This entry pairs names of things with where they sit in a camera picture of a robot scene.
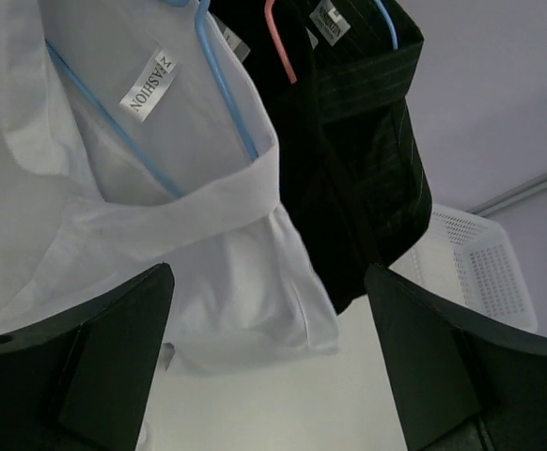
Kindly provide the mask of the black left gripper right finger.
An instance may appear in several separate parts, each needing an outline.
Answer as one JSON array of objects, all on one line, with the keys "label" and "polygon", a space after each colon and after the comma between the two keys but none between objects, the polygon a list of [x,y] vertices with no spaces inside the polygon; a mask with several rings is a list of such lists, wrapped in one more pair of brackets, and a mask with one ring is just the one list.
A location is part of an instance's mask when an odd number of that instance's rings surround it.
[{"label": "black left gripper right finger", "polygon": [[547,450],[547,337],[372,265],[365,276],[410,450]]}]

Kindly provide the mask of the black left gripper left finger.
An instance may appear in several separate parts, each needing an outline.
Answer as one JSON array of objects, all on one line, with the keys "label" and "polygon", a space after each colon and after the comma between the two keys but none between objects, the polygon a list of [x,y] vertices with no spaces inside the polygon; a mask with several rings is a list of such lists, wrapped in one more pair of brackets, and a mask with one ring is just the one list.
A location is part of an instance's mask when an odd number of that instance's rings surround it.
[{"label": "black left gripper left finger", "polygon": [[158,264],[0,334],[0,450],[134,450],[174,286]]}]

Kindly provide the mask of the white dress shirt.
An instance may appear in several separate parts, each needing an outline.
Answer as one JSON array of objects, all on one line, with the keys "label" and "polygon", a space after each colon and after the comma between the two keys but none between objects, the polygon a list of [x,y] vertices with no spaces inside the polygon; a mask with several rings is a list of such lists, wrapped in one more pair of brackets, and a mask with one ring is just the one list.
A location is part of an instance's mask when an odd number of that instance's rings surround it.
[{"label": "white dress shirt", "polygon": [[175,198],[90,117],[48,53],[42,2],[0,1],[0,334],[166,264],[174,367],[335,351],[335,309],[280,199],[274,126],[213,17],[259,156]]}]

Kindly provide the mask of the light blue wire hanger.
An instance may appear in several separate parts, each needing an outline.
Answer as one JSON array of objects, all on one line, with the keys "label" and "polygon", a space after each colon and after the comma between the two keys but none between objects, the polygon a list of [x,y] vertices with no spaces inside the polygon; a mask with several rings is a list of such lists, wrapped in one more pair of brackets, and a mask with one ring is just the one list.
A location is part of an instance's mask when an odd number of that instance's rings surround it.
[{"label": "light blue wire hanger", "polygon": [[87,106],[167,194],[258,159],[204,1],[44,1],[46,46]]}]

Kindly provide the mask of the pink wire hanger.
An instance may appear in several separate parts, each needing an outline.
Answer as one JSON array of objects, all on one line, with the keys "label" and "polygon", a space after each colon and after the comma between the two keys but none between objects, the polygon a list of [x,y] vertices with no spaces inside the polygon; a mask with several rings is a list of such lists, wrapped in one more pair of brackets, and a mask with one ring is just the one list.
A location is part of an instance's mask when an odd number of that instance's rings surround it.
[{"label": "pink wire hanger", "polygon": [[285,73],[287,74],[287,77],[289,78],[289,82],[294,85],[297,82],[297,76],[296,73],[290,63],[288,53],[284,47],[283,41],[280,37],[280,34],[278,32],[274,15],[273,15],[273,9],[274,9],[274,0],[266,0],[264,5],[264,18],[266,25],[268,27],[268,31],[270,33],[270,36],[273,40],[273,45],[277,51],[277,54],[280,58],[280,61],[282,63],[282,66],[285,70]]}]

